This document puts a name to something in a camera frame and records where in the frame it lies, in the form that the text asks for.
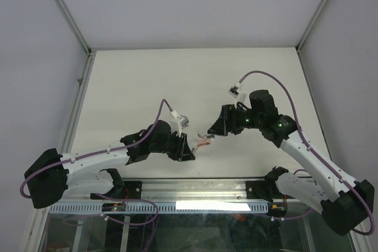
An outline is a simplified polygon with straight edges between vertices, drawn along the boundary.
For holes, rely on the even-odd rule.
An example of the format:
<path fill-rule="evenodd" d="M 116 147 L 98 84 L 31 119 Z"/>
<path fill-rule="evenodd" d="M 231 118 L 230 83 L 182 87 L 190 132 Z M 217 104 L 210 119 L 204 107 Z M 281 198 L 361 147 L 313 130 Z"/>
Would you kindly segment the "pink white mini stapler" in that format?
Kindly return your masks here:
<path fill-rule="evenodd" d="M 191 151 L 195 153 L 200 147 L 208 146 L 211 144 L 211 141 L 215 139 L 215 136 L 212 134 L 200 134 L 198 133 L 194 142 L 192 143 Z"/>

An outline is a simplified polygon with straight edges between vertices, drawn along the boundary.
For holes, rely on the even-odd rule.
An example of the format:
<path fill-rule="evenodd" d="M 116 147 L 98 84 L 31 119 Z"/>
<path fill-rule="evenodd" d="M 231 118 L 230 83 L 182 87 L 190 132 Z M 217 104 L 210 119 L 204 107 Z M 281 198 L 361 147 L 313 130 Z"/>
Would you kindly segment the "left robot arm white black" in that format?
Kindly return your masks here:
<path fill-rule="evenodd" d="M 187 135 L 158 120 L 93 152 L 45 150 L 25 172 L 20 191 L 36 209 L 69 198 L 123 198 L 125 183 L 118 168 L 145 161 L 152 153 L 165 154 L 177 162 L 195 160 Z"/>

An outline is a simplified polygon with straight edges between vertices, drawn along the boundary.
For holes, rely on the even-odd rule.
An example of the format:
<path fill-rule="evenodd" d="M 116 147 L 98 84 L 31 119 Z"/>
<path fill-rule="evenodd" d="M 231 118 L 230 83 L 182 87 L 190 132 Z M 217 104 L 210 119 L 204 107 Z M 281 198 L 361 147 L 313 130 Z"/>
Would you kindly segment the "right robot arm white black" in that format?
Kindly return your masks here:
<path fill-rule="evenodd" d="M 223 105 L 207 133 L 227 136 L 238 135 L 244 129 L 257 129 L 314 179 L 308 182 L 283 167 L 274 167 L 265 175 L 265 183 L 255 190 L 255 195 L 269 202 L 280 194 L 298 199 L 318 212 L 327 226 L 341 236 L 369 217 L 374 204 L 374 187 L 369 181 L 359 182 L 333 162 L 315 154 L 296 121 L 279 114 L 267 90 L 250 93 L 249 100 L 250 107 L 243 103 Z"/>

